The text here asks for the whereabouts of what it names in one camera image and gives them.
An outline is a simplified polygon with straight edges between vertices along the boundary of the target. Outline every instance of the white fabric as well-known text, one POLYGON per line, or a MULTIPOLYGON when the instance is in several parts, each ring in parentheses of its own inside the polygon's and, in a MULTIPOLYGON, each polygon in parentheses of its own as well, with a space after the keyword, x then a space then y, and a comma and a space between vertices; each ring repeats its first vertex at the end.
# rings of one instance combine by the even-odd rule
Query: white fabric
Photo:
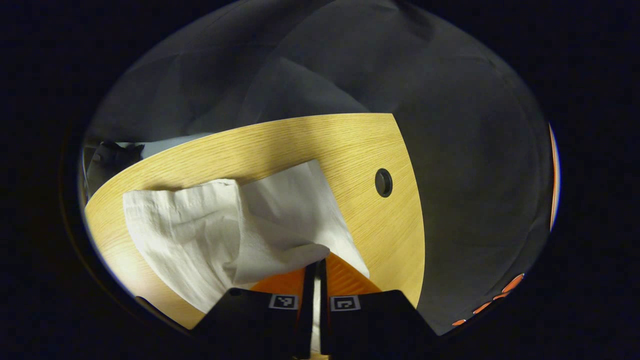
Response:
POLYGON ((329 250, 369 276, 316 160, 241 188, 219 179, 177 192, 128 192, 123 201, 143 258, 204 313, 230 287, 250 288, 329 250))

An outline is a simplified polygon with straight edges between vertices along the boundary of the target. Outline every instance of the orange gripper part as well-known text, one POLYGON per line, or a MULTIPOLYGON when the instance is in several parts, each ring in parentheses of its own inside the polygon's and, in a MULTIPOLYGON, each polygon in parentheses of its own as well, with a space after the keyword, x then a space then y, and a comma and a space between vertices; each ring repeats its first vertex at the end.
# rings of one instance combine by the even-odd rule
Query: orange gripper part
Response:
POLYGON ((326 258, 327 295, 362 295, 382 292, 373 282, 334 253, 326 258))
POLYGON ((252 291, 263 293, 297 295, 302 303, 302 289, 305 282, 305 268, 300 268, 286 274, 278 274, 261 280, 251 288, 252 291))

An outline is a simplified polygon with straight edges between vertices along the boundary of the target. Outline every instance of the wooden table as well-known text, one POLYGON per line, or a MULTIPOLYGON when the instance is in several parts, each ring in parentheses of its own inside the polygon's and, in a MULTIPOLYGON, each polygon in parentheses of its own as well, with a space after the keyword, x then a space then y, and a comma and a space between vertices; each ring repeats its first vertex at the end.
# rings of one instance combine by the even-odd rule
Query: wooden table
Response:
POLYGON ((124 220, 122 194, 178 190, 218 178, 246 184, 317 159, 358 250, 382 290, 399 289, 416 306, 424 272, 424 227, 413 168, 391 114, 300 117, 213 134, 160 152, 125 169, 90 199, 85 216, 113 274, 133 295, 192 329, 204 316, 151 270, 124 220), (389 171, 389 197, 376 191, 389 171))

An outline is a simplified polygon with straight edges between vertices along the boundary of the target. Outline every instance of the white cloth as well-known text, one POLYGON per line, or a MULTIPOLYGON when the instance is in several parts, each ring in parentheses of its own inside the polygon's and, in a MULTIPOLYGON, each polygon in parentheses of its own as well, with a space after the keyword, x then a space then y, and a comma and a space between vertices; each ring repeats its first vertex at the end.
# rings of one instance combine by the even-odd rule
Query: white cloth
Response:
POLYGON ((143 258, 204 313, 230 287, 250 288, 329 250, 369 276, 316 160, 241 188, 219 179, 177 192, 127 192, 123 201, 143 258))

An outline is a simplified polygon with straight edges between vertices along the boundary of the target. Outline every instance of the black background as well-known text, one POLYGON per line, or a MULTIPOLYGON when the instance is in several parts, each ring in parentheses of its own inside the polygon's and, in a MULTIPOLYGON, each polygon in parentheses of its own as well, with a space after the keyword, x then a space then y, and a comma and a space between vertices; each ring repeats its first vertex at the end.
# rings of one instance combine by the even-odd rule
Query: black background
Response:
MULTIPOLYGON (((3 52, 16 60, 5 68, 4 192, 15 202, 6 223, 16 231, 5 240, 9 357, 202 357, 171 330, 137 322, 92 280, 67 240, 59 172, 65 141, 82 135, 78 129, 117 77, 223 3, 13 3, 3 11, 3 52)), ((524 78, 556 132, 562 168, 556 226, 527 280, 442 357, 637 356, 640 302, 631 297, 631 264, 639 237, 630 206, 637 203, 630 126, 637 117, 627 115, 637 9, 616 1, 421 5, 524 78)))

